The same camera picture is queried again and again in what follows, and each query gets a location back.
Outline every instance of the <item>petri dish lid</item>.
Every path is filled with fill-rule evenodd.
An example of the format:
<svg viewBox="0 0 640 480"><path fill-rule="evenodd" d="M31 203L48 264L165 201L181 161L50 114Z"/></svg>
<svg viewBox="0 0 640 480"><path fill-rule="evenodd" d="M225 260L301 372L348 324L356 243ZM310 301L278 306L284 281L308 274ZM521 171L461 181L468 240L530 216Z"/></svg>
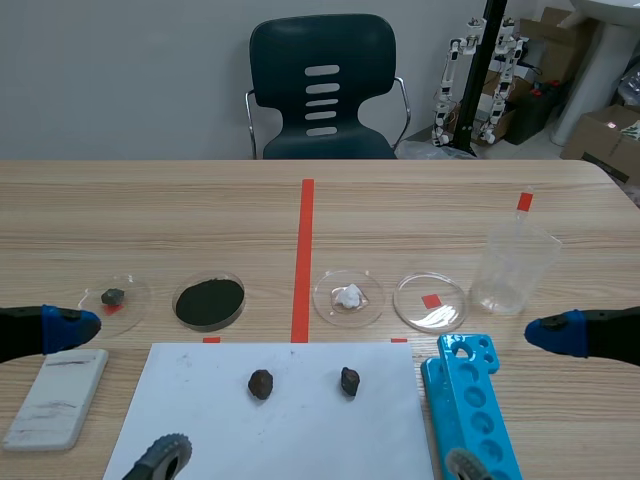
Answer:
<svg viewBox="0 0 640 480"><path fill-rule="evenodd" d="M412 273L398 283L393 307L405 323L426 333L450 332L467 316L467 297L449 277Z"/></svg>
<svg viewBox="0 0 640 480"><path fill-rule="evenodd" d="M173 313L198 332L222 330L244 310L244 284L233 273L200 272L185 280L173 295Z"/></svg>
<svg viewBox="0 0 640 480"><path fill-rule="evenodd" d="M105 305L102 294L117 288L124 292L120 305ZM146 317L151 306L151 289L139 277L114 275L84 291L78 308L95 313L102 321L102 328L96 338L111 338L133 328Z"/></svg>
<svg viewBox="0 0 640 480"><path fill-rule="evenodd" d="M346 308L338 295L350 285L360 290L359 305ZM375 322L384 307L384 289L369 271L328 271L313 290L313 305L327 322L340 327L363 327Z"/></svg>

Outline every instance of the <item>clear plastic cup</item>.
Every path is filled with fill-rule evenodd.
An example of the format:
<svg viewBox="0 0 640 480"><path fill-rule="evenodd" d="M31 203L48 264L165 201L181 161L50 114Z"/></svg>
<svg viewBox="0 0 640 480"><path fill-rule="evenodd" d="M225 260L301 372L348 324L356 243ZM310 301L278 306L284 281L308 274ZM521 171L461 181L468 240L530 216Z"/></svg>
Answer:
<svg viewBox="0 0 640 480"><path fill-rule="evenodd" d="M515 220L492 230L471 285L471 300L492 313L520 312L562 243L528 222Z"/></svg>

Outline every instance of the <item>chair leg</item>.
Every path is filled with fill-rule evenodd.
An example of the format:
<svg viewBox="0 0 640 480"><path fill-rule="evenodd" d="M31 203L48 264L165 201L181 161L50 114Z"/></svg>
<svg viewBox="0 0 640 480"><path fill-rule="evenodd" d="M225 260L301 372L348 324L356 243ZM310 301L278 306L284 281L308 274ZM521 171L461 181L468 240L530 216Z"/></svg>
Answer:
<svg viewBox="0 0 640 480"><path fill-rule="evenodd" d="M400 84L400 90L402 91L402 98L404 99L404 108L407 111L407 120L404 124L404 128L402 129L402 133L398 137L398 141L392 146L393 151L395 152L396 148L398 148L398 145L400 145L400 140L402 140L402 136L407 131L407 128L409 128L409 123L411 122L411 106L409 105L409 96L407 95L407 89L404 86L404 80L402 80L400 77L394 77L393 80Z"/></svg>
<svg viewBox="0 0 640 480"><path fill-rule="evenodd" d="M255 134L253 132L253 119L251 118L251 106L249 105L249 97L251 95L254 95L254 91L253 90L249 90L244 95L244 103L245 103L245 105L247 107L247 118L249 119L249 135L251 136L251 151L253 153L253 159L257 160L258 159L258 152L256 151L256 136L255 136Z"/></svg>

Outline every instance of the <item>blue tube rack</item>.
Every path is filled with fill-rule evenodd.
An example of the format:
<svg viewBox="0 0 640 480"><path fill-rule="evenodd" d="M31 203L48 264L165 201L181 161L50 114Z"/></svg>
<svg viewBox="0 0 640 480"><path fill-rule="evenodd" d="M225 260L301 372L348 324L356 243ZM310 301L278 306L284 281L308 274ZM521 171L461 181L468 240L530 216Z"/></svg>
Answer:
<svg viewBox="0 0 640 480"><path fill-rule="evenodd" d="M453 448L475 454L495 480L522 480L489 375L500 368L488 335L442 335L440 358L421 366L446 480L445 458ZM464 355L457 356L463 350Z"/></svg>

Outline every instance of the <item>white cotton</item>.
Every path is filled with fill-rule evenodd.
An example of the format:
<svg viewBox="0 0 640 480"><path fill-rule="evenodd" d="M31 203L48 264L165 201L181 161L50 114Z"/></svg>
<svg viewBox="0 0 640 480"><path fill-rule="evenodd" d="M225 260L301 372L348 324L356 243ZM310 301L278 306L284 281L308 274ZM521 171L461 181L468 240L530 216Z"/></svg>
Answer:
<svg viewBox="0 0 640 480"><path fill-rule="evenodd" d="M360 306L362 292L353 283L342 290L336 297L336 303L344 308L356 308Z"/></svg>

